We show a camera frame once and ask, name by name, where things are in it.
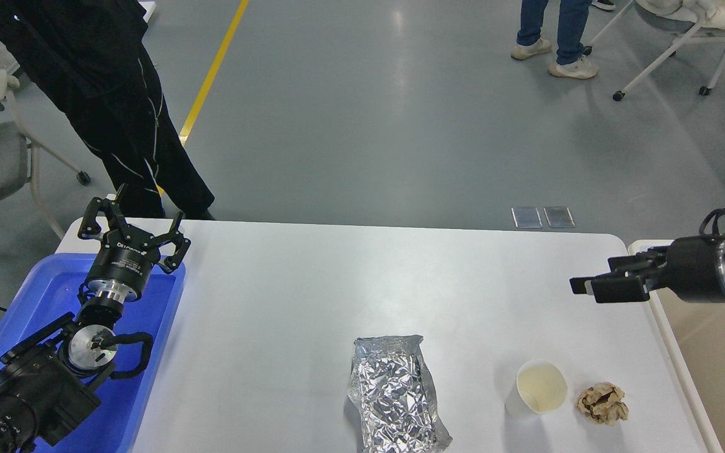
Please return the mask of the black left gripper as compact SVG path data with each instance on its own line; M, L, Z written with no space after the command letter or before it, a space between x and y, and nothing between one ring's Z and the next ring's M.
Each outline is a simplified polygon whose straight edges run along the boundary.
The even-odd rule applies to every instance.
M119 203L127 184L121 184L113 199L94 197L86 206L77 237L97 240L101 247L84 278L84 292L104 296L121 304L141 298L153 266L172 274L181 266L191 241L179 227L185 219L180 211L164 234L154 236L146 230L129 228ZM104 217L108 230L98 223ZM161 248L173 244L170 255Z

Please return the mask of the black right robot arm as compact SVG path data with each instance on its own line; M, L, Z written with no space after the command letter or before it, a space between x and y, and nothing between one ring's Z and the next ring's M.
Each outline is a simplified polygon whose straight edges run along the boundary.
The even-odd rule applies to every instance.
M670 289L687 302L725 303L725 208L705 216L696 236L607 263L607 273L571 278L572 293L606 304L648 301L653 291Z

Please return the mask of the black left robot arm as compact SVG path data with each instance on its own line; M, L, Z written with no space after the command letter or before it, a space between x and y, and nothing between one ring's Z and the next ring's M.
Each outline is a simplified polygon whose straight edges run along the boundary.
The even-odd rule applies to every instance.
M191 244L179 229L154 235L129 223L115 198L93 198L78 229L99 243L78 289L80 310L64 313L1 355L0 452L32 452L37 439L57 445L89 418L107 379L131 379L150 364L150 333L116 333L125 306L142 298L155 267L171 274Z

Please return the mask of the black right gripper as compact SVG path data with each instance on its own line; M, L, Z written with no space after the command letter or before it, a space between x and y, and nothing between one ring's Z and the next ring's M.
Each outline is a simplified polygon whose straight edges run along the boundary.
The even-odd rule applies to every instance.
M645 302L667 287L683 301L725 303L725 240L683 237L607 262L608 273L570 278L571 292L599 304Z

